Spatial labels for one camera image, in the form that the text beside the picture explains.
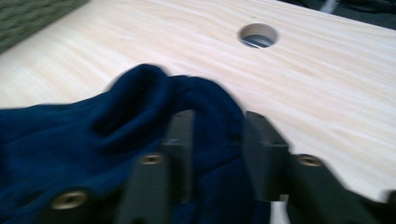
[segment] navy blue garment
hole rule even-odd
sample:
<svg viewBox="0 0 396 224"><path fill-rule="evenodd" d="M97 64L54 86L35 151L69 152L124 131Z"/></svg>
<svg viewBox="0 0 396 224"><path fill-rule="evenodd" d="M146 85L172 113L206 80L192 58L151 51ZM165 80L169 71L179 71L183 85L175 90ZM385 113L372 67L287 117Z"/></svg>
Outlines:
<svg viewBox="0 0 396 224"><path fill-rule="evenodd" d="M134 158L157 150L170 118L186 109L195 112L193 196L175 204L172 223L268 223L269 204L254 201L232 144L243 128L238 105L212 81L147 64L91 99L0 110L0 223L33 223L67 189L101 196L122 186Z"/></svg>

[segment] floor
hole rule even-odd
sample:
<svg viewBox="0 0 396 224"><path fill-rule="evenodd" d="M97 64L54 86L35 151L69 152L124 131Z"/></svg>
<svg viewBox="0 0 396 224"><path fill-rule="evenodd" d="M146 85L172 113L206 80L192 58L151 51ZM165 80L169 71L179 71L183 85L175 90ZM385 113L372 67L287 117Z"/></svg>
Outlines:
<svg viewBox="0 0 396 224"><path fill-rule="evenodd" d="M325 0L280 0L319 10ZM396 30L396 0L343 0L334 15Z"/></svg>

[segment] green mat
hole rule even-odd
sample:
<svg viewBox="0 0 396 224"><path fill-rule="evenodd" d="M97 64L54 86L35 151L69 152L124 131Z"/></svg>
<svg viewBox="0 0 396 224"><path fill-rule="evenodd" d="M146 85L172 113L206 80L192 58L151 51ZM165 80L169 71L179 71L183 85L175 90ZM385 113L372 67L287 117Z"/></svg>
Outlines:
<svg viewBox="0 0 396 224"><path fill-rule="evenodd" d="M0 53L87 0L0 0Z"/></svg>

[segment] desk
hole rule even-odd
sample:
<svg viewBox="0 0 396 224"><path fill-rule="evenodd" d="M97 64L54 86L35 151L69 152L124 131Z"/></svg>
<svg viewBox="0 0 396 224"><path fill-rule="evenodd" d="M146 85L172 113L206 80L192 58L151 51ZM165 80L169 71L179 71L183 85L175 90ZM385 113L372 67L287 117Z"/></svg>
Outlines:
<svg viewBox="0 0 396 224"><path fill-rule="evenodd" d="M241 44L251 23L277 42ZM82 100L139 63L216 80L358 193L396 187L396 32L277 1L93 0L0 55L0 106Z"/></svg>

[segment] brass screw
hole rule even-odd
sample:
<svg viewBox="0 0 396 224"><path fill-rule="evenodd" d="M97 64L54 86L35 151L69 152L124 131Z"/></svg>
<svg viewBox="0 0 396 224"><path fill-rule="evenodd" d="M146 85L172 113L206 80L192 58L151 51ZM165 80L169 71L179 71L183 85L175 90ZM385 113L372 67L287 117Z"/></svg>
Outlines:
<svg viewBox="0 0 396 224"><path fill-rule="evenodd" d="M154 165L154 164L160 163L162 160L163 160L163 158L161 156L149 155L149 156L145 156L142 159L140 159L140 162L142 162L145 165Z"/></svg>
<svg viewBox="0 0 396 224"><path fill-rule="evenodd" d="M72 209L79 207L88 200L88 195L84 191L77 190L67 192L54 199L51 207L55 210Z"/></svg>
<svg viewBox="0 0 396 224"><path fill-rule="evenodd" d="M307 166L321 166L322 163L320 160L318 160L315 157L311 157L311 156L302 156L298 158L299 162L303 165L307 165Z"/></svg>

